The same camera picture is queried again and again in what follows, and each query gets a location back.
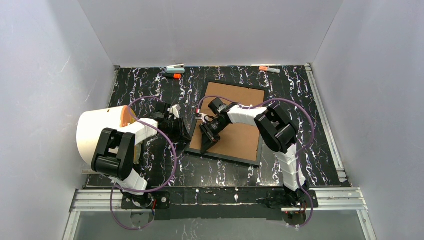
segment wooden board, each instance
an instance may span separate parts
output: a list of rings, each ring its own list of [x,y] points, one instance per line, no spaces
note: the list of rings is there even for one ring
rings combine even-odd
[[[239,102],[243,105],[257,105],[264,101],[265,91],[263,89],[247,88],[223,84],[218,82],[209,82],[204,96],[222,96]],[[201,105],[200,112],[214,116],[209,109],[208,104],[215,98],[206,98]],[[201,121],[197,121],[189,145],[190,149],[200,151],[202,145],[202,132],[199,128]],[[246,124],[230,124],[219,133],[221,140],[208,150],[208,153],[215,155],[228,156],[235,159],[246,160],[253,164],[258,158],[258,145],[260,142],[260,133],[256,126]]]

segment marker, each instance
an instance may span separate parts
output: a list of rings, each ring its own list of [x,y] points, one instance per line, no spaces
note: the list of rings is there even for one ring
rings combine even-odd
[[[184,64],[170,65],[166,67],[166,73],[168,74],[183,74],[185,72]]]
[[[181,78],[181,74],[172,74],[172,73],[162,73],[162,77],[165,78],[170,78],[170,79],[180,79]]]
[[[267,66],[260,66],[259,67],[259,70],[260,71],[265,71],[265,72],[276,73],[276,74],[279,74],[280,73],[280,70],[279,69],[270,68],[270,67],[267,67]]]

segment metal frame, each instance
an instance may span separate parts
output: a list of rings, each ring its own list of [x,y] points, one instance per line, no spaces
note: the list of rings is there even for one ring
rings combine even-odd
[[[312,88],[315,102],[318,107],[319,116],[324,127],[328,144],[330,145],[331,155],[337,174],[341,182],[347,179],[345,168],[340,158],[333,133],[328,123],[327,115],[324,110],[320,94],[312,73],[311,65],[305,65],[307,77]],[[376,240],[376,235],[368,216],[368,206],[359,187],[313,187],[311,190],[316,192],[319,207],[316,211],[334,211],[334,210],[356,210],[358,219],[362,226],[362,231],[366,240]],[[110,211],[110,189],[96,190],[77,190],[72,201],[69,212],[69,219],[66,225],[63,239],[73,240],[76,234],[81,212],[109,212]],[[123,195],[119,190],[113,192],[112,207],[116,212],[149,212],[149,209],[122,209],[121,204]],[[281,211],[297,211],[293,208],[282,208]]]
[[[365,238],[367,240],[377,239],[368,217],[367,203],[359,187],[313,187],[311,190],[316,192],[318,198],[319,207],[314,208],[315,211],[356,210]],[[110,197],[110,189],[76,190],[63,239],[74,239],[81,212],[109,212],[111,210]],[[112,199],[113,211],[151,212],[150,209],[122,209],[123,197],[119,190],[114,190]],[[282,208],[281,211],[298,211],[298,209]]]
[[[330,151],[331,151],[332,159],[334,161],[335,168],[342,169],[342,171],[344,172],[345,167],[343,166],[342,160],[340,158],[339,150],[337,149],[336,142],[334,141],[333,132],[330,128],[329,120],[327,119],[326,111],[324,110],[320,93],[318,92],[318,87],[315,82],[314,74],[312,73],[311,65],[307,63],[305,65],[305,69],[306,69],[307,78],[309,79],[309,84],[312,88],[313,97],[315,98],[316,106],[318,107],[319,116],[321,117],[321,122],[324,127],[325,136],[327,137],[327,141],[330,146]]]

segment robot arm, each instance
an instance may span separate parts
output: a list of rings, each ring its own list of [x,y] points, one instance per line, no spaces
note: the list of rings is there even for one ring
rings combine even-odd
[[[248,106],[238,103],[226,105],[219,98],[215,98],[208,107],[216,117],[200,124],[202,154],[219,142],[219,133],[229,124],[256,126],[265,144],[275,152],[282,169],[284,186],[293,192],[299,189],[295,156],[298,129],[280,105],[274,103],[268,107],[249,109]],[[304,185],[306,179],[301,169],[299,180],[300,184]]]
[[[93,171],[103,174],[123,188],[146,190],[147,181],[133,168],[136,146],[158,132],[140,122],[154,126],[171,139],[190,141],[186,126],[179,114],[180,106],[158,102],[148,118],[122,124],[131,111],[126,106],[85,112],[77,129],[78,150]],[[113,113],[119,111],[119,117]],[[130,192],[143,195],[142,192]]]

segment purple cable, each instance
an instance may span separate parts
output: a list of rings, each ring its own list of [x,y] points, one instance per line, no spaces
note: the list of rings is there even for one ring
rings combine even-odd
[[[113,187],[112,187],[112,191],[110,192],[110,212],[112,213],[112,217],[113,217],[113,219],[115,220],[115,222],[121,227],[121,228],[123,228],[123,229],[126,229],[126,230],[131,230],[131,231],[136,231],[136,230],[142,230],[142,229],[144,229],[144,228],[146,228],[146,227],[148,227],[150,224],[152,224],[153,223],[153,221],[154,221],[154,219],[151,221],[151,222],[149,222],[149,223],[147,223],[146,225],[144,225],[144,226],[139,226],[139,227],[129,227],[129,226],[125,226],[124,224],[122,224],[119,220],[118,220],[118,218],[117,218],[117,216],[115,215],[115,213],[114,213],[114,210],[113,210],[113,207],[112,207],[112,198],[113,198],[113,196],[114,196],[114,190],[115,190],[115,188],[117,187],[117,185],[115,184],[115,185],[113,185]]]
[[[128,104],[128,107],[129,107],[129,108],[131,108],[131,106],[132,106],[132,105],[134,105],[136,102],[138,102],[138,101],[140,101],[140,100],[142,100],[142,99],[156,99],[156,100],[158,100],[159,102],[163,102],[163,101],[162,101],[162,99],[160,99],[160,98],[158,98],[158,97],[155,97],[155,96],[142,96],[142,97],[139,97],[139,98],[137,98],[136,100],[132,101],[130,104]]]
[[[222,96],[215,96],[215,95],[211,95],[211,96],[205,96],[204,98],[202,98],[201,100],[200,100],[200,102],[199,102],[199,104],[198,104],[198,106],[197,106],[197,108],[198,109],[200,109],[200,105],[202,104],[202,102],[203,102],[203,100],[204,99],[206,99],[206,98],[220,98],[220,99],[225,99],[225,100],[227,100],[227,101],[229,101],[229,102],[232,102],[232,103],[234,103],[234,101],[232,101],[232,100],[229,100],[229,99],[227,99],[227,98],[225,98],[225,97],[222,97]],[[303,224],[301,224],[301,225],[299,225],[300,227],[303,227],[303,226],[305,226],[306,224],[308,224],[309,223],[309,221],[311,220],[311,218],[312,218],[312,214],[314,213],[314,204],[313,204],[313,201],[312,201],[312,197],[311,197],[311,195],[309,194],[309,192],[308,191],[306,191],[303,187],[302,187],[302,185],[301,185],[301,180],[300,180],[300,177],[299,177],[299,168],[300,168],[300,164],[301,164],[301,159],[300,159],[300,157],[299,157],[299,154],[302,152],[302,151],[304,151],[305,149],[307,149],[307,148],[309,148],[311,145],[312,145],[312,143],[313,143],[313,141],[314,141],[314,138],[315,138],[315,125],[314,125],[314,122],[312,121],[312,118],[311,118],[311,116],[309,116],[309,114],[308,114],[308,112],[306,112],[306,110],[302,107],[302,106],[300,106],[299,104],[297,104],[296,102],[294,102],[294,101],[290,101],[290,100],[287,100],[287,99],[284,99],[284,98],[274,98],[274,99],[270,99],[270,100],[266,100],[266,101],[264,101],[264,102],[262,102],[262,103],[259,103],[258,105],[255,105],[255,106],[244,106],[242,109],[255,109],[255,108],[258,108],[258,107],[262,107],[263,105],[265,105],[265,104],[269,104],[269,103],[271,103],[271,102],[277,102],[277,101],[281,101],[281,102],[285,102],[285,103],[288,103],[288,104],[292,104],[292,105],[294,105],[295,107],[297,107],[298,109],[300,109],[300,111],[302,111],[303,112],[303,114],[306,116],[306,118],[307,118],[307,120],[308,120],[308,122],[309,122],[309,124],[310,124],[310,127],[311,127],[311,129],[312,129],[312,133],[311,133],[311,135],[310,135],[310,139],[309,139],[309,141],[307,142],[307,144],[305,145],[305,146],[303,146],[301,149],[299,149],[297,152],[296,152],[296,157],[297,157],[297,160],[296,160],[296,180],[297,180],[297,185],[299,186],[299,188],[300,188],[300,190],[302,190],[302,192],[303,193],[305,193],[306,195],[307,195],[307,197],[309,198],[309,202],[310,202],[310,214],[309,214],[309,217],[307,218],[307,220],[303,223]]]
[[[143,97],[140,97],[140,98],[137,98],[136,100],[134,100],[133,102],[131,102],[129,105],[128,105],[128,107],[131,107],[135,102],[137,102],[137,101],[140,101],[140,100],[142,100],[142,99],[156,99],[156,100],[158,100],[158,101],[162,101],[162,100],[160,100],[159,98],[157,98],[157,97],[155,97],[155,96],[143,96]],[[177,151],[176,151],[176,149],[175,149],[175,146],[173,145],[173,143],[172,143],[172,141],[170,140],[170,138],[163,132],[163,131],[161,131],[161,130],[159,130],[157,127],[155,127],[155,126],[152,126],[152,125],[150,125],[150,124],[148,124],[148,123],[145,123],[145,122],[143,122],[143,121],[140,121],[134,114],[133,114],[133,112],[130,110],[129,111],[129,113],[131,114],[131,116],[133,117],[133,118],[135,118],[136,120],[137,120],[137,122],[139,122],[139,123],[141,123],[141,124],[143,124],[143,125],[145,125],[145,126],[147,126],[147,127],[149,127],[149,128],[152,128],[153,130],[156,130],[158,133],[160,133],[165,139],[166,139],[166,141],[170,144],[170,146],[171,146],[171,150],[172,150],[172,154],[173,154],[173,156],[174,156],[174,164],[173,164],[173,169],[172,169],[172,172],[171,172],[171,176],[168,178],[168,180],[164,183],[164,184],[162,184],[161,186],[159,186],[159,187],[156,187],[156,188],[153,188],[153,189],[149,189],[149,190],[136,190],[136,189],[130,189],[130,188],[124,188],[124,187],[121,187],[121,186],[119,186],[118,184],[115,184],[115,185],[113,185],[113,187],[112,187],[112,191],[111,191],[111,193],[110,193],[110,212],[112,213],[112,217],[113,217],[113,219],[115,220],[115,222],[119,225],[119,226],[121,226],[122,228],[124,228],[124,229],[126,229],[126,230],[140,230],[140,229],[143,229],[143,228],[145,228],[145,227],[147,227],[147,226],[149,226],[152,222],[149,222],[148,224],[146,224],[146,225],[144,225],[143,227],[128,227],[128,226],[125,226],[124,224],[122,224],[118,219],[117,219],[117,217],[115,216],[115,213],[114,213],[114,211],[113,211],[113,207],[112,207],[112,197],[113,197],[113,195],[114,195],[114,189],[115,188],[118,188],[118,189],[120,189],[120,190],[124,190],[124,191],[127,191],[127,192],[134,192],[134,193],[151,193],[151,192],[155,192],[155,191],[158,191],[158,190],[161,190],[161,189],[163,189],[166,185],[168,185],[170,182],[171,182],[171,180],[172,180],[172,178],[174,178],[174,176],[175,176],[175,172],[177,171],[177,164],[178,164],[178,159],[177,159]]]

